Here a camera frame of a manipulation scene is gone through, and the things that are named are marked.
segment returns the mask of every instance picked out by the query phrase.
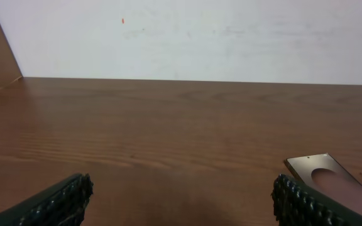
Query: wooden table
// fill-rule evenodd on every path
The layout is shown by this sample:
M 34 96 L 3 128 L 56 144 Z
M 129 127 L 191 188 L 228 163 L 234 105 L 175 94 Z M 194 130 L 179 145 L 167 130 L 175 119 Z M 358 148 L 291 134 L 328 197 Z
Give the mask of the wooden table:
M 362 183 L 362 86 L 24 78 L 0 90 L 0 211 L 75 172 L 83 225 L 276 225 L 287 157 Z

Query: white backdrop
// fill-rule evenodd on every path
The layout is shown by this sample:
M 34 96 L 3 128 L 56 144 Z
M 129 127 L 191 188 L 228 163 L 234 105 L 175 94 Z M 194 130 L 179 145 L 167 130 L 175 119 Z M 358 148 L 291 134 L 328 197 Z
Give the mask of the white backdrop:
M 25 77 L 362 84 L 362 0 L 0 0 L 0 23 Z

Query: ridged black rubber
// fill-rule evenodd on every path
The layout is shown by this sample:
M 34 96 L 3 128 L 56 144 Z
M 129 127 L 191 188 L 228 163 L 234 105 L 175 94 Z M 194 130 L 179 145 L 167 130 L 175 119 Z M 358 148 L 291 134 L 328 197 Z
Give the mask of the ridged black rubber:
M 271 197 L 279 226 L 362 226 L 362 215 L 290 176 L 278 176 Z
M 88 174 L 76 174 L 0 213 L 0 226 L 79 226 L 93 194 Z

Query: white wall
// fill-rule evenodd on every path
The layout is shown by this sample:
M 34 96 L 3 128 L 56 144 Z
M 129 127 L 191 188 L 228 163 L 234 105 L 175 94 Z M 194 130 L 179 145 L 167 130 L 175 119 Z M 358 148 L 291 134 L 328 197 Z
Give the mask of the white wall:
M 362 84 L 362 0 L 0 0 L 0 22 L 25 77 Z

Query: tabletop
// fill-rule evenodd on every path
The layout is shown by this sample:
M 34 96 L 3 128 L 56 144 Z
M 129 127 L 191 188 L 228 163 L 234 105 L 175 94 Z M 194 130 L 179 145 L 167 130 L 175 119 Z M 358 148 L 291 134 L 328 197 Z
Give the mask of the tabletop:
M 23 78 L 0 90 L 0 212 L 73 173 L 83 225 L 277 225 L 285 158 L 362 183 L 362 86 Z

